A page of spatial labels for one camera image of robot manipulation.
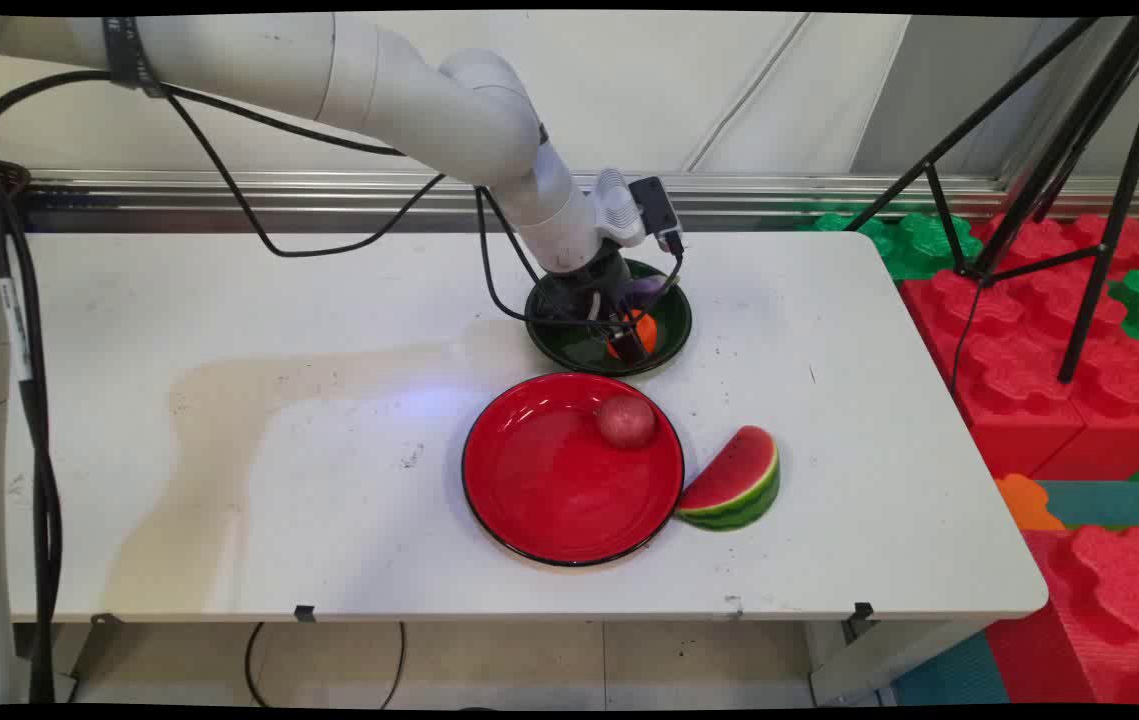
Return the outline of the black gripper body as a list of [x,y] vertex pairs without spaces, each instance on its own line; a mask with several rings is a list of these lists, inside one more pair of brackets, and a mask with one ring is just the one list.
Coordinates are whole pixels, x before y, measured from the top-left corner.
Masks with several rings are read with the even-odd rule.
[[551,301],[559,313],[611,313],[609,306],[626,295],[632,281],[618,243],[603,242],[600,249],[574,272],[551,275]]

